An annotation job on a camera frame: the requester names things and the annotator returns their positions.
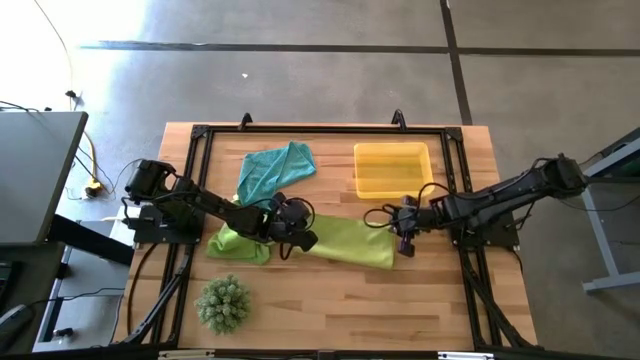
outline gray floor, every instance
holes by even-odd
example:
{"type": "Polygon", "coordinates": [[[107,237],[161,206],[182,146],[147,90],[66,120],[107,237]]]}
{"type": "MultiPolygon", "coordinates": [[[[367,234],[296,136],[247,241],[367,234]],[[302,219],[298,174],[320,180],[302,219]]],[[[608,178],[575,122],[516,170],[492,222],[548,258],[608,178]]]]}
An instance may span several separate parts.
{"type": "MultiPolygon", "coordinates": [[[[95,40],[446,45],[436,0],[41,3],[69,47],[95,40]]],[[[450,4],[460,46],[640,47],[640,4],[633,0],[450,4]]],[[[37,8],[20,11],[27,25],[16,26],[38,27],[51,51],[33,61],[45,67],[59,60],[57,40],[37,8]]],[[[237,121],[250,111],[256,121],[384,123],[399,107],[410,123],[460,124],[447,55],[74,50],[72,56],[74,87],[90,114],[87,132],[114,181],[130,160],[155,157],[168,121],[237,121]]],[[[584,160],[640,124],[640,58],[463,56],[461,62],[474,124],[490,126],[503,177],[558,152],[584,160]]],[[[41,82],[38,72],[20,75],[41,82]]],[[[22,103],[46,103],[42,91],[29,90],[18,97],[22,103]]],[[[86,176],[77,167],[72,173],[67,186],[74,197],[86,176]]],[[[58,210],[93,220],[117,207],[63,199],[58,210]]],[[[640,286],[585,295],[582,281],[606,275],[585,213],[545,200],[533,214],[521,241],[540,344],[640,357],[640,286]]],[[[617,247],[626,255],[621,267],[640,270],[633,261],[640,247],[617,247]]]]}

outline yellow tray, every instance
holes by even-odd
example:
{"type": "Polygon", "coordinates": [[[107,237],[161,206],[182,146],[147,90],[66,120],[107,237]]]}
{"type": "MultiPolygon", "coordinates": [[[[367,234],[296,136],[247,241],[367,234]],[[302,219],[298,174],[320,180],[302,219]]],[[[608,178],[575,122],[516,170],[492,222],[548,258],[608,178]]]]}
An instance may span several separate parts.
{"type": "MultiPolygon", "coordinates": [[[[367,143],[353,147],[356,192],[361,199],[418,196],[433,181],[429,149],[425,143],[367,143]]],[[[422,196],[433,191],[429,186],[422,196]]]]}

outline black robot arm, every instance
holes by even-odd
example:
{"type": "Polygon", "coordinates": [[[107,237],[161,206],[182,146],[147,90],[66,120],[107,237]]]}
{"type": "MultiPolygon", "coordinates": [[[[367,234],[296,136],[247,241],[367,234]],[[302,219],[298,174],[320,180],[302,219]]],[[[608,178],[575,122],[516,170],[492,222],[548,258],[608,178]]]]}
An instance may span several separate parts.
{"type": "Polygon", "coordinates": [[[544,197],[563,199],[577,196],[586,186],[587,179],[576,161],[560,154],[557,158],[537,159],[519,176],[477,192],[448,194],[431,199],[428,206],[421,206],[417,199],[410,197],[404,200],[407,206],[386,206],[392,209],[389,224],[403,239],[398,251],[411,257],[414,253],[411,240],[419,231],[475,231],[491,226],[500,216],[544,197]]]}
{"type": "Polygon", "coordinates": [[[160,216],[145,216],[141,212],[138,219],[128,219],[131,229],[188,231],[197,221],[194,209],[198,209],[225,221],[241,236],[260,243],[287,243],[309,251],[318,241],[309,231],[307,221],[311,211],[306,204],[310,207],[311,204],[301,198],[286,199],[277,193],[273,198],[259,201],[268,202],[269,209],[256,206],[258,202],[239,206],[177,175],[170,164],[153,160],[140,162],[125,190],[135,204],[149,202],[155,208],[152,210],[160,213],[160,216]],[[170,176],[175,177],[171,189],[165,185],[170,176]]]}

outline wooden table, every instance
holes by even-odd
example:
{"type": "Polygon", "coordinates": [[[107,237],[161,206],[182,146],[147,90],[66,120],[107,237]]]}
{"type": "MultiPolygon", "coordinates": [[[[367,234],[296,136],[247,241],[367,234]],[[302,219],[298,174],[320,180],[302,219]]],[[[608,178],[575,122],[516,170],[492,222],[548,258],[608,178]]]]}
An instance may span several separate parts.
{"type": "MultiPolygon", "coordinates": [[[[168,123],[160,148],[159,159],[173,164],[179,173],[184,170],[192,126],[193,123],[168,123]]],[[[473,188],[479,190],[498,182],[488,128],[463,126],[462,129],[473,188]]],[[[319,214],[361,219],[366,210],[383,203],[361,200],[356,196],[353,145],[358,142],[424,141],[429,148],[434,181],[446,184],[442,149],[436,136],[226,133],[215,135],[207,189],[232,197],[246,153],[282,147],[290,140],[309,145],[318,171],[313,177],[289,186],[283,192],[288,197],[308,199],[319,214]]],[[[200,161],[202,151],[199,149],[197,161],[200,161]]],[[[194,179],[198,176],[197,169],[199,163],[195,164],[194,179]]],[[[442,194],[442,190],[436,190],[430,196],[442,194]]],[[[203,240],[208,240],[221,224],[208,216],[203,240]]],[[[179,347],[472,349],[457,252],[447,234],[441,231],[421,234],[414,244],[414,258],[396,254],[394,269],[385,271],[295,253],[289,260],[282,261],[277,251],[272,251],[273,256],[267,265],[254,266],[207,258],[206,244],[202,243],[196,251],[191,270],[179,347]],[[215,336],[198,322],[193,302],[211,278],[228,273],[238,275],[252,291],[253,313],[237,333],[215,336]]],[[[167,248],[159,245],[141,272],[132,299],[134,328],[156,302],[167,248]]],[[[146,247],[136,251],[127,294],[133,273],[145,251],[146,247]]],[[[535,343],[527,295],[516,258],[504,249],[487,248],[487,259],[496,302],[523,337],[535,343]]],[[[116,341],[126,336],[127,300],[124,299],[120,309],[116,341]]],[[[163,337],[167,336],[170,328],[173,307],[172,302],[168,306],[163,337]]],[[[479,313],[483,335],[489,339],[486,312],[481,308],[479,313]]]]}

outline teal towel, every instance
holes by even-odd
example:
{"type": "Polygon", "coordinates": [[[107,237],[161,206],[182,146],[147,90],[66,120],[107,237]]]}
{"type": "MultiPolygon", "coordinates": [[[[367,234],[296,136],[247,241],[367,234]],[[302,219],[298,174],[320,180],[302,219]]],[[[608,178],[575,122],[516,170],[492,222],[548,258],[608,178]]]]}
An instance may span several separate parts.
{"type": "MultiPolygon", "coordinates": [[[[280,149],[247,154],[238,179],[238,198],[242,205],[271,198],[278,189],[316,173],[311,149],[289,142],[280,149]]],[[[259,204],[268,207],[269,203],[259,204]]]]}

